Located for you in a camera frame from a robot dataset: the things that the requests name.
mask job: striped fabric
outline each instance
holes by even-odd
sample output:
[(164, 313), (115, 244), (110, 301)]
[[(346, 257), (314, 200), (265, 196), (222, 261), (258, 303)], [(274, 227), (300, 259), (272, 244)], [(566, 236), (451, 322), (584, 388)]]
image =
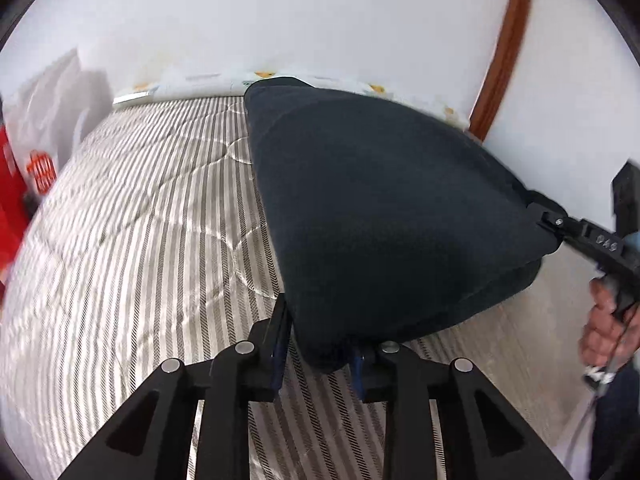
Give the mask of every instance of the striped fabric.
[[(2, 429), (34, 480), (59, 476), (165, 358), (212, 358), (270, 315), (282, 286), (246, 135), (238, 97), (117, 111), (42, 203), (0, 338)], [(492, 351), (472, 334), (506, 319), (504, 309), (411, 346), (489, 366)], [(548, 438), (522, 362), (489, 375)], [(292, 343), (279, 399), (251, 406), (252, 478), (380, 478), (384, 427), (383, 405), (359, 403), (344, 370), (309, 369)]]

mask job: mattress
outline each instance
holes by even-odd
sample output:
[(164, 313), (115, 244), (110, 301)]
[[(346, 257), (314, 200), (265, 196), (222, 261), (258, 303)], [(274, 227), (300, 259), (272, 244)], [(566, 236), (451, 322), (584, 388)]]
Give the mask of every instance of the mattress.
[[(549, 444), (579, 397), (578, 367), (549, 365), (553, 341), (577, 340), (581, 325), (541, 306), (557, 275), (545, 264), (518, 298), (409, 343), (475, 361)], [(63, 170), (14, 265), (0, 332), (7, 442), (34, 480), (56, 478), (164, 359), (214, 357), (281, 290), (242, 98), (114, 112)], [(380, 478), (384, 427), (382, 404), (358, 402), (345, 370), (312, 370), (293, 341), (279, 398), (250, 406), (252, 478)]]

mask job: silver screw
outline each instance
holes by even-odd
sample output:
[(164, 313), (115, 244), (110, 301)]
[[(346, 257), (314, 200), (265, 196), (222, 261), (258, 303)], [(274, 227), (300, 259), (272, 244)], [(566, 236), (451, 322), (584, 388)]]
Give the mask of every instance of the silver screw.
[(236, 344), (236, 352), (239, 354), (250, 354), (254, 351), (254, 344), (251, 341), (241, 341)]
[(469, 359), (456, 359), (456, 362), (453, 363), (456, 367), (456, 370), (459, 372), (470, 372), (474, 369), (474, 364)]
[(395, 341), (385, 341), (380, 345), (380, 349), (385, 354), (395, 354), (400, 349), (400, 345)]
[(167, 359), (167, 360), (163, 361), (162, 364), (160, 365), (160, 367), (162, 368), (163, 372), (171, 374), (171, 373), (175, 372), (178, 368), (180, 368), (180, 361), (178, 361), (178, 359), (172, 357), (171, 359)]

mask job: cable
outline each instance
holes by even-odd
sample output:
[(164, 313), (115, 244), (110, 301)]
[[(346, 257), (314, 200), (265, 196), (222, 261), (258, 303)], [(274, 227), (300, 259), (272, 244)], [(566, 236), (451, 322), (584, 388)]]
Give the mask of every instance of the cable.
[[(615, 357), (616, 357), (616, 351), (618, 350), (618, 347), (620, 346), (620, 343), (622, 342), (622, 340), (625, 337), (626, 332), (629, 329), (629, 326), (631, 324), (631, 320), (636, 316), (636, 314), (638, 313), (638, 307), (640, 306), (639, 303), (636, 303), (633, 307), (634, 312), (631, 316), (629, 316), (628, 320), (625, 322), (623, 330), (622, 330), (622, 334), (620, 334), (620, 336), (618, 337), (616, 344), (613, 347), (613, 350), (611, 351), (611, 355), (609, 356), (609, 359), (607, 360), (607, 363), (605, 364), (604, 367), (604, 373), (603, 373), (603, 378), (607, 376), (608, 373), (610, 373), (611, 369), (613, 368), (614, 364), (617, 366), (617, 363), (615, 363)], [(569, 446), (566, 450), (566, 455), (564, 456), (564, 468), (567, 471), (570, 471), (571, 469), (571, 462), (572, 459), (574, 458), (574, 450), (575, 450), (575, 446), (578, 443), (578, 437), (580, 436), (580, 434), (582, 433), (582, 428), (587, 420), (588, 415), (591, 413), (592, 410), (595, 409), (596, 406), (596, 402), (600, 397), (603, 397), (606, 394), (606, 390), (603, 390), (601, 386), (598, 386), (598, 389), (596, 390), (596, 392), (593, 394), (593, 397), (591, 397), (591, 401), (589, 402), (589, 405), (587, 406), (587, 409), (584, 411), (584, 415), (582, 416), (582, 418), (580, 419), (580, 422), (578, 423), (578, 426), (575, 428), (574, 434), (571, 437), (571, 441), (569, 442)], [(609, 472), (610, 469), (612, 469), (612, 467), (616, 464), (616, 460), (613, 461), (612, 465), (609, 466), (609, 468), (603, 473), (603, 475), (600, 477), (600, 480), (603, 480), (607, 473)]]

